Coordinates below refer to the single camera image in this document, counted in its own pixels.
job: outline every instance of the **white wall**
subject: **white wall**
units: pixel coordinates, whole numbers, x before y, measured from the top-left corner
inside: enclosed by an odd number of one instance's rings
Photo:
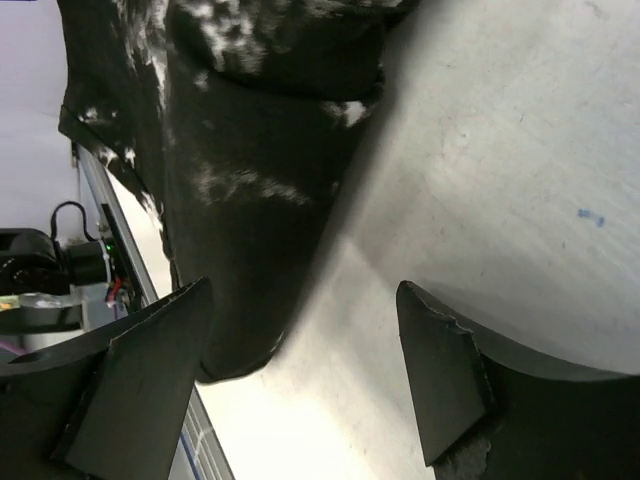
[[[66,69],[56,2],[0,2],[0,228],[48,231],[53,208],[78,198],[70,144],[57,131]],[[77,234],[78,218],[61,213],[61,234]]]

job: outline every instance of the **black fabric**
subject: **black fabric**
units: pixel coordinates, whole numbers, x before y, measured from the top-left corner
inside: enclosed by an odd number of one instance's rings
[[[0,478],[167,478],[210,307],[201,280],[0,365]]]
[[[579,365],[560,366],[562,380],[524,373],[511,359],[522,365],[528,349],[513,342],[500,361],[490,358],[475,342],[477,325],[420,287],[401,283],[397,304],[424,458],[438,480],[640,478],[640,377],[584,381],[604,377]],[[470,392],[479,360],[484,378]],[[555,360],[541,366],[556,368]],[[486,398],[487,384],[494,408],[483,412],[486,400],[475,399]]]
[[[60,130],[163,228],[174,284],[211,279],[200,380],[245,375],[291,320],[416,0],[58,0]]]

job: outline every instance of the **metal rail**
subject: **metal rail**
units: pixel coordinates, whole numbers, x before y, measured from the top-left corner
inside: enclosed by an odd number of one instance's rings
[[[78,154],[80,171],[84,174],[96,203],[99,205],[106,203],[113,213],[114,222],[138,277],[145,304],[149,305],[157,301],[158,295],[153,280],[144,264],[107,172],[86,149],[80,147]],[[195,387],[189,400],[180,441],[195,480],[234,480],[220,441]]]

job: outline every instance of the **white surface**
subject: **white surface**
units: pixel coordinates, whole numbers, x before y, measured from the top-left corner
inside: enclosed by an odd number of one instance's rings
[[[120,185],[111,174],[109,174],[109,178],[126,216],[131,234],[138,245],[140,255],[142,255],[149,271],[158,298],[166,297],[171,293],[171,274],[169,261],[162,252],[162,239],[156,228],[156,220],[144,211],[136,197]]]
[[[425,0],[396,32],[370,167],[296,334],[263,372],[200,389],[238,480],[432,478],[403,279],[535,348],[640,372],[639,22],[634,0]]]

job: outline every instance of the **red wire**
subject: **red wire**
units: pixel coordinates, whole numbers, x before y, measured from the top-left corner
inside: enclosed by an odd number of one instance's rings
[[[113,288],[111,289],[111,292],[109,292],[110,302],[115,302],[116,295],[118,295],[118,292],[120,291],[121,288],[122,288],[122,280],[120,280],[120,278],[116,278],[115,282],[113,283]]]

